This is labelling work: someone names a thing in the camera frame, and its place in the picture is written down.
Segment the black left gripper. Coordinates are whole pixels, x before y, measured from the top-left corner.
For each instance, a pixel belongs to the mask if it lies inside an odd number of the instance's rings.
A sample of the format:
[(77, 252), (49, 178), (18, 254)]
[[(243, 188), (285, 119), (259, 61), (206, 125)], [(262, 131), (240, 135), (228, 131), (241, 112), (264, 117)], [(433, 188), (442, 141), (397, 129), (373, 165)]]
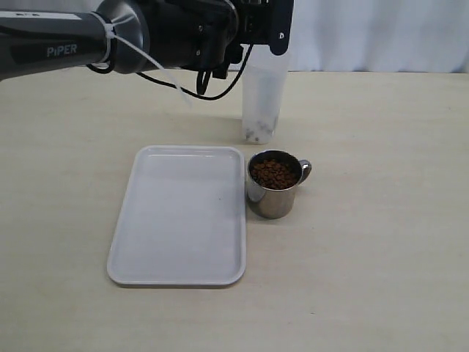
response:
[(146, 1), (149, 55), (164, 67), (208, 71), (225, 61), (239, 26), (232, 1)]

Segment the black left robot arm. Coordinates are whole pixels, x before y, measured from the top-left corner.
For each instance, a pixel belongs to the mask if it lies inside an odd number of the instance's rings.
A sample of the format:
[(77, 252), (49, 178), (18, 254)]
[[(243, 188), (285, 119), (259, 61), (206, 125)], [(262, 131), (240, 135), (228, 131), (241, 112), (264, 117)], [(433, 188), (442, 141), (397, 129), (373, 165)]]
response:
[(1, 10), (1, 79), (83, 65), (210, 72), (239, 30), (232, 1), (102, 1), (91, 12)]

